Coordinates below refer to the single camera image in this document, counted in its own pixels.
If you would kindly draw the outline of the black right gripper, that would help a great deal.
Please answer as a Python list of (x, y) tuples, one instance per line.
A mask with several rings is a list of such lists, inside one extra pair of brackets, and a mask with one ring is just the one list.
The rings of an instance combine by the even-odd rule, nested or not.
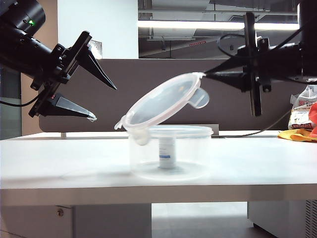
[[(269, 47), (268, 38), (256, 39), (255, 16), (247, 12), (244, 16), (246, 48), (239, 48), (237, 54), (220, 65), (205, 71), (205, 77), (247, 92), (250, 90), (251, 112), (262, 114), (261, 92), (271, 91), (272, 79), (285, 79), (299, 74), (301, 62), (298, 45)], [(244, 72), (223, 72), (246, 65)]]

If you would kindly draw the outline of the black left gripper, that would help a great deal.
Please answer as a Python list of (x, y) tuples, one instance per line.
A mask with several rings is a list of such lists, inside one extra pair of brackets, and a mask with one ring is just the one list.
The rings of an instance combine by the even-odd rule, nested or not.
[(73, 116), (87, 118), (91, 122), (97, 120), (88, 109), (56, 93), (61, 84), (66, 84), (70, 80), (78, 65), (108, 87), (117, 89), (91, 52), (88, 46), (91, 38), (89, 32), (83, 31), (71, 48), (66, 49), (57, 44), (43, 61), (41, 70), (33, 77), (31, 83), (32, 89), (38, 91), (42, 88), (42, 90), (29, 111), (29, 116)]

